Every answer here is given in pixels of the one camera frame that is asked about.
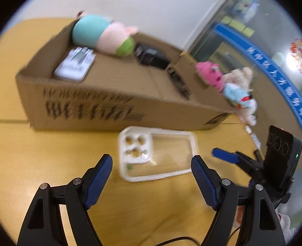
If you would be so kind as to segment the person right hand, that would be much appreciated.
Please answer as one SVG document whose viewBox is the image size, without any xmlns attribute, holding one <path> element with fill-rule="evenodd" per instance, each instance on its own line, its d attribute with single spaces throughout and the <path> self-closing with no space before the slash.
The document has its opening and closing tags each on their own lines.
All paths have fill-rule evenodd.
<svg viewBox="0 0 302 246">
<path fill-rule="evenodd" d="M 286 244 L 291 241 L 291 239 L 297 234 L 296 228 L 291 228 L 291 220 L 288 215 L 281 214 L 276 209 L 276 214 L 285 238 Z M 238 228 L 242 222 L 242 216 L 244 212 L 244 206 L 238 206 L 236 210 L 235 221 L 233 223 L 233 229 Z"/>
</svg>

